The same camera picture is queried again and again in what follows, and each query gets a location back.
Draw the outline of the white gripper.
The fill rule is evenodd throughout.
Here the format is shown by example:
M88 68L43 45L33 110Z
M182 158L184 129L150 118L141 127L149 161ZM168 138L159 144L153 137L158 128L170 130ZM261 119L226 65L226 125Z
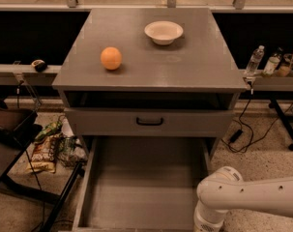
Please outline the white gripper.
M220 232L226 214L227 210L214 210L198 201L193 214L193 232Z

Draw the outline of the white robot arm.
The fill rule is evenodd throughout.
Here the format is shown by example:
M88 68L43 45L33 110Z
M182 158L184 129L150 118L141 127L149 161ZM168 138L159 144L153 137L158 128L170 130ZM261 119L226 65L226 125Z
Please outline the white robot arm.
M239 171L225 166L197 186L194 232L220 232L233 209L293 218L293 177L246 182Z

